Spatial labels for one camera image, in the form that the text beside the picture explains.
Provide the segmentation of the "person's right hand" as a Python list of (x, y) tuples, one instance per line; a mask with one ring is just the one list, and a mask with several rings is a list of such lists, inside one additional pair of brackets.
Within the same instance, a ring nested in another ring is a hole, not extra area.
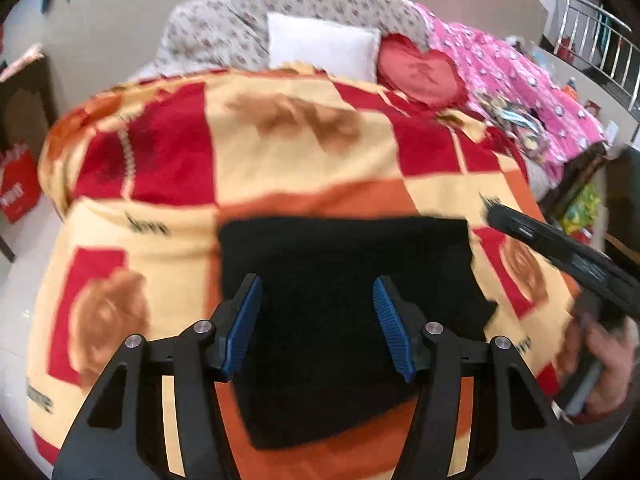
[(624, 327), (611, 334), (587, 313), (572, 316), (555, 358), (559, 381), (574, 373), (584, 347), (602, 364), (600, 378), (591, 388), (582, 411), (573, 416), (574, 420), (596, 422), (623, 405), (631, 384), (638, 343), (637, 324), (631, 318), (625, 318)]

